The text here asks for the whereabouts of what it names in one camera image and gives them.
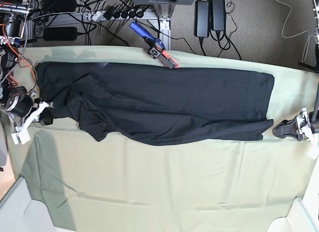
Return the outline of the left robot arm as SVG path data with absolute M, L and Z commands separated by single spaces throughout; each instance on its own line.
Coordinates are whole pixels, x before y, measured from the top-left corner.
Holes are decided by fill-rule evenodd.
M 307 52 L 309 49 L 310 39 L 313 37 L 315 39 L 315 56 L 316 65 L 314 67 L 304 63 Z M 308 35 L 307 42 L 305 44 L 303 57 L 299 66 L 309 69 L 312 72 L 318 74 L 319 72 L 319 26 L 316 25 L 315 34 Z M 312 112 L 308 112 L 305 107 L 301 109 L 299 115 L 297 115 L 292 120 L 283 120 L 277 126 L 272 129 L 272 134 L 277 137 L 284 139 L 286 137 L 291 137 L 297 141 L 301 141 L 303 136 L 307 137 L 307 140 L 313 143 L 315 146 L 319 143 L 319 95 L 316 94 L 314 109 Z

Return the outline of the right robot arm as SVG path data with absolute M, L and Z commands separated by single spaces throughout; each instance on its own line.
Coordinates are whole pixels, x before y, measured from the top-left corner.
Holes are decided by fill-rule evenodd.
M 27 17 L 32 12 L 32 0 L 0 0 L 0 110 L 19 132 L 28 119 L 43 126 L 53 123 L 49 108 L 52 103 L 35 97 L 35 89 L 20 86 L 14 70 L 24 64 L 37 80 L 32 62 L 24 56 L 28 39 Z

